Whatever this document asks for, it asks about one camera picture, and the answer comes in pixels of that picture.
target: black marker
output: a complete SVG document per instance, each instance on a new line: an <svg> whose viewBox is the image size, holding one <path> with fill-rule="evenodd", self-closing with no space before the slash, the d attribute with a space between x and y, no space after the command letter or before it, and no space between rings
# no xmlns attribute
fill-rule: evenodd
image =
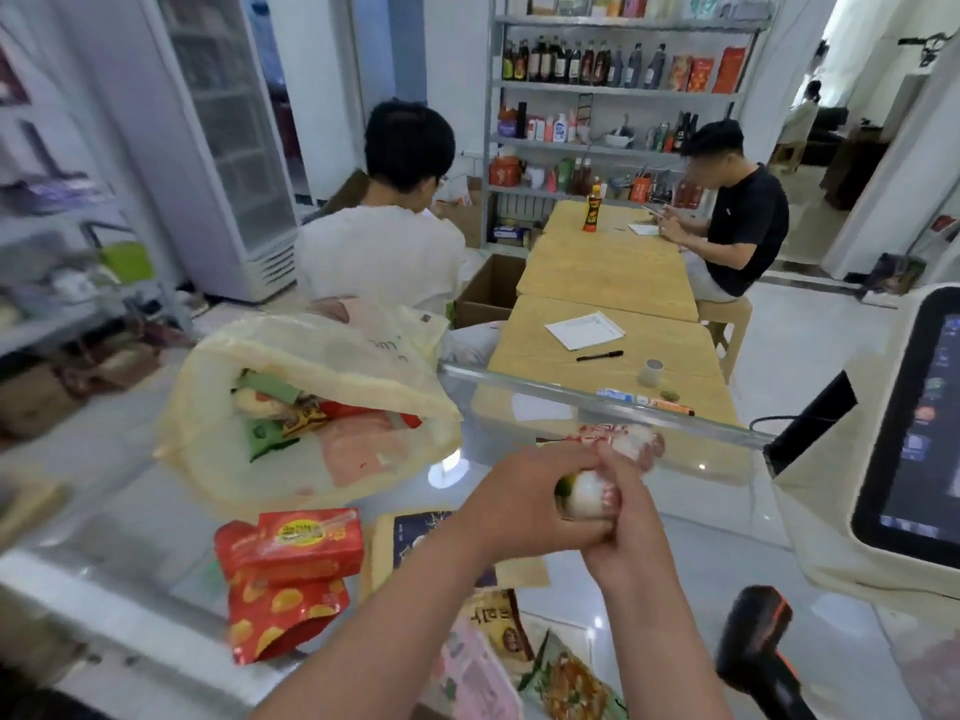
<svg viewBox="0 0 960 720"><path fill-rule="evenodd" d="M580 361L596 361L597 359L618 359L623 356L623 351L610 351L609 353L601 353L599 356L581 356L577 359Z"/></svg>

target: yellow plastic bag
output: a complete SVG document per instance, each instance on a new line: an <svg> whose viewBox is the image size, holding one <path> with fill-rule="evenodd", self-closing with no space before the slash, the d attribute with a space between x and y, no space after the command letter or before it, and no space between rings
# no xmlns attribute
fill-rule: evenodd
<svg viewBox="0 0 960 720"><path fill-rule="evenodd" d="M460 447L462 416L437 379L447 321L354 298L328 316L257 315L222 327L187 357L160 418L155 457L178 470L219 517L336 508L390 488ZM414 415L377 433L332 422L251 462L246 417L231 394L242 370L356 407ZM362 452L368 456L357 459Z"/></svg>

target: paper sheet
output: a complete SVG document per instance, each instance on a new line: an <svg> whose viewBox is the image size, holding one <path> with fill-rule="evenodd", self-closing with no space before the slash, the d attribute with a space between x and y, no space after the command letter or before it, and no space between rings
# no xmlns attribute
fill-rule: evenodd
<svg viewBox="0 0 960 720"><path fill-rule="evenodd" d="M660 234L660 228L655 224L628 224L627 227L633 231L634 235L643 237L654 237Z"/></svg>
<svg viewBox="0 0 960 720"><path fill-rule="evenodd" d="M572 420L573 407L522 393L513 395L513 418L517 422L540 420Z"/></svg>
<svg viewBox="0 0 960 720"><path fill-rule="evenodd" d="M568 351L599 346L622 339L626 335L616 323L599 311L571 320L562 320L559 323L548 323L546 329Z"/></svg>

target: computer screen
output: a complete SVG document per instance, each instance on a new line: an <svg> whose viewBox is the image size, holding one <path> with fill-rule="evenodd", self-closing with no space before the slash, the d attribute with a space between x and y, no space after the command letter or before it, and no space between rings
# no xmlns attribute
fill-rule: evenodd
<svg viewBox="0 0 960 720"><path fill-rule="evenodd" d="M942 319L880 524L960 545L960 313Z"/></svg>

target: black t-shirt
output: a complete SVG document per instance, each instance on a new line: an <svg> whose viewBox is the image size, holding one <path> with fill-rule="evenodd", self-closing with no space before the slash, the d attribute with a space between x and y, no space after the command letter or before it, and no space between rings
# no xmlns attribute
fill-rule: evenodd
<svg viewBox="0 0 960 720"><path fill-rule="evenodd" d="M706 263L710 276L727 293L739 298L773 265L790 229L784 187L761 166L732 187L720 187L706 240L715 245L756 245L741 270Z"/></svg>

